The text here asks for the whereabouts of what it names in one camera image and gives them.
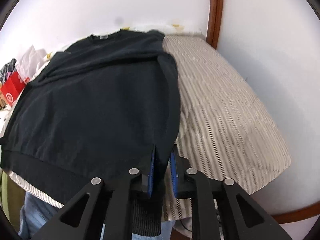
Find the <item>red paper shopping bag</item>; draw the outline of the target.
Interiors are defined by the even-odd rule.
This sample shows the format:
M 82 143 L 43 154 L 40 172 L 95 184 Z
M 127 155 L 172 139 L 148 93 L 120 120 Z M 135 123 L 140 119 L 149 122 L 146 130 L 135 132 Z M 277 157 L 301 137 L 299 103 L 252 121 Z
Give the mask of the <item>red paper shopping bag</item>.
M 25 88 L 26 83 L 29 81 L 29 77 L 24 80 L 20 77 L 18 72 L 13 72 L 9 76 L 7 81 L 1 87 L 1 93 L 8 105 L 12 106 L 14 104 L 22 90 Z

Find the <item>green blanket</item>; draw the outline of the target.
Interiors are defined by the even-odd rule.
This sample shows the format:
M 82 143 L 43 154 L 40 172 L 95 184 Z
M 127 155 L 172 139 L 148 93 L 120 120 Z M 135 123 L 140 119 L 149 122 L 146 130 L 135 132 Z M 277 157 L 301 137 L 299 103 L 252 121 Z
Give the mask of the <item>green blanket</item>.
M 1 207 L 14 229 L 20 230 L 20 210 L 25 191 L 4 172 L 1 172 Z

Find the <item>black sweatshirt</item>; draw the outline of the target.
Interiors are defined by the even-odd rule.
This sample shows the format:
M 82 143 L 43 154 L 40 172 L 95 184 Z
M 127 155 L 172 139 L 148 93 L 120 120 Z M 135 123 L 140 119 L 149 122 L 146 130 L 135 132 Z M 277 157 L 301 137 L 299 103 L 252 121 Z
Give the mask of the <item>black sweatshirt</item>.
M 159 236 L 181 111 L 176 62 L 163 41 L 159 31 L 121 30 L 56 53 L 14 107 L 1 168 L 63 208 L 93 178 L 115 183 L 153 153 L 149 200 Z

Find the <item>white plastic shopping bag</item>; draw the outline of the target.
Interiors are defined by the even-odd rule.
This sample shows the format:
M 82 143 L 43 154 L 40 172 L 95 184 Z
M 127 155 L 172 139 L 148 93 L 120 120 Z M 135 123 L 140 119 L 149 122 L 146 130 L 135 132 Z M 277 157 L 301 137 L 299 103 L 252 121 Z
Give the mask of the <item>white plastic shopping bag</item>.
M 51 54 L 47 54 L 44 49 L 36 50 L 34 46 L 31 46 L 22 57 L 17 60 L 15 67 L 19 76 L 24 83 L 28 83 L 37 71 L 49 61 Z

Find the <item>striped quilted mattress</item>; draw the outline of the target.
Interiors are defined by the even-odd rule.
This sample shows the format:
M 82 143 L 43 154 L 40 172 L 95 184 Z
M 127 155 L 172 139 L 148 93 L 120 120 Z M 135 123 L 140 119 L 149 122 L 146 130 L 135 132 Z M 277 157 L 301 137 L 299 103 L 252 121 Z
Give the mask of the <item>striped quilted mattress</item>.
M 250 194 L 279 176 L 291 163 L 284 139 L 238 72 L 199 37 L 164 35 L 163 49 L 178 70 L 180 156 Z

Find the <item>blue jeans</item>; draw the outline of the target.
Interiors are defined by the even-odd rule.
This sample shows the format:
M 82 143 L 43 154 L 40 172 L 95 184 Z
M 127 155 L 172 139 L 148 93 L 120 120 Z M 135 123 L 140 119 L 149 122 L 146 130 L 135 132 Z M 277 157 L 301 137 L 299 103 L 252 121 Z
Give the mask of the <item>blue jeans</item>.
M 38 230 L 59 211 L 30 193 L 25 194 L 24 205 L 20 210 L 20 230 L 18 232 L 21 239 L 31 239 Z M 175 221 L 161 223 L 161 234 L 156 237 L 145 237 L 132 234 L 131 239 L 170 239 Z

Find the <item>brown wooden door frame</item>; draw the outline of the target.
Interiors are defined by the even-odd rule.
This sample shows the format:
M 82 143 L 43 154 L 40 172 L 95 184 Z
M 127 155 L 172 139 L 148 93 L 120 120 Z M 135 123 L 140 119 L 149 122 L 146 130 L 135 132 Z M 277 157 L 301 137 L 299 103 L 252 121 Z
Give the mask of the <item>brown wooden door frame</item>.
M 217 49 L 222 21 L 223 0 L 210 0 L 206 42 Z

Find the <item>plaid dark garment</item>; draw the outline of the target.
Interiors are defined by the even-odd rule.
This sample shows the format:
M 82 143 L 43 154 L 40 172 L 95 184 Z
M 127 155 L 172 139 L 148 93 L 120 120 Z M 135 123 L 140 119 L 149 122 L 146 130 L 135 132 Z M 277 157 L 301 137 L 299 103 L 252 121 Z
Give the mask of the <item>plaid dark garment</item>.
M 13 58 L 10 62 L 5 64 L 0 70 L 0 82 L 5 84 L 12 73 L 16 72 L 16 59 Z

